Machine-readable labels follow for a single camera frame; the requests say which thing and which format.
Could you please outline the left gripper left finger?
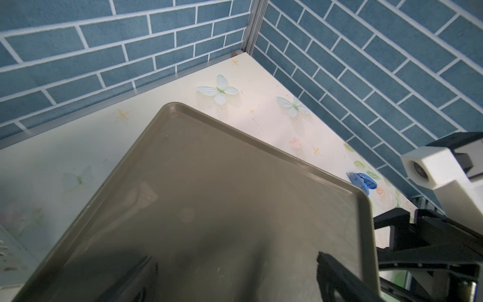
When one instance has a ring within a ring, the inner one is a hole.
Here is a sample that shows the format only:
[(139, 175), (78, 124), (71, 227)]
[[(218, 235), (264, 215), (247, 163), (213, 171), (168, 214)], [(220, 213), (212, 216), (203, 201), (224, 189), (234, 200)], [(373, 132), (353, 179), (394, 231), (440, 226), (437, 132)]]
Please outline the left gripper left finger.
[(102, 293), (96, 301), (154, 301), (158, 262), (146, 256)]

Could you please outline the grey three-drawer cabinet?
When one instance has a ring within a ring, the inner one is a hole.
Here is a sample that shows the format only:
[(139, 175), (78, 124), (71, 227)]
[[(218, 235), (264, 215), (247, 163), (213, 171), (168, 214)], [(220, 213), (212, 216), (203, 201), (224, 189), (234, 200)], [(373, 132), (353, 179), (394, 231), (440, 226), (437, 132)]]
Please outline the grey three-drawer cabinet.
[(319, 252), (379, 295), (360, 189), (169, 103), (16, 301), (96, 301), (146, 256), (158, 262), (154, 301), (323, 301)]

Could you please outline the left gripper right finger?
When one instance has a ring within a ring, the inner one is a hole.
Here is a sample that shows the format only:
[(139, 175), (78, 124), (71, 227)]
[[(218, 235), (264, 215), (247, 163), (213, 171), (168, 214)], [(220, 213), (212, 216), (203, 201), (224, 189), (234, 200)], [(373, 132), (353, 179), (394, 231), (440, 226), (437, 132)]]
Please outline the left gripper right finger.
[(319, 252), (316, 279), (323, 301), (384, 301), (333, 256)]

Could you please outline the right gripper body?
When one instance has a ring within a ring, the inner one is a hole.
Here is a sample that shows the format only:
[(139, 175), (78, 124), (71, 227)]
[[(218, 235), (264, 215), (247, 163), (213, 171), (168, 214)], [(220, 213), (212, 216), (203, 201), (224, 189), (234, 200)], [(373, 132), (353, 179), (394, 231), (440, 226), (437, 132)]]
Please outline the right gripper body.
[(381, 290), (399, 301), (482, 301), (482, 235), (432, 210), (415, 217), (394, 208), (374, 218), (390, 229), (389, 246), (377, 249), (380, 271), (406, 271), (408, 289), (381, 279)]

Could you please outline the blue key fob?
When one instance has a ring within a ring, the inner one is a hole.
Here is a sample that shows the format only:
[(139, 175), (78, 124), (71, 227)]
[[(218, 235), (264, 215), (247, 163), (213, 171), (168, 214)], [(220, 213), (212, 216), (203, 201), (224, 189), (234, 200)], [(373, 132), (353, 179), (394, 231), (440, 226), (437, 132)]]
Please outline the blue key fob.
[(348, 178), (354, 186), (358, 187), (366, 195), (370, 195), (370, 192), (378, 187), (377, 183), (364, 173), (350, 172), (348, 173)]

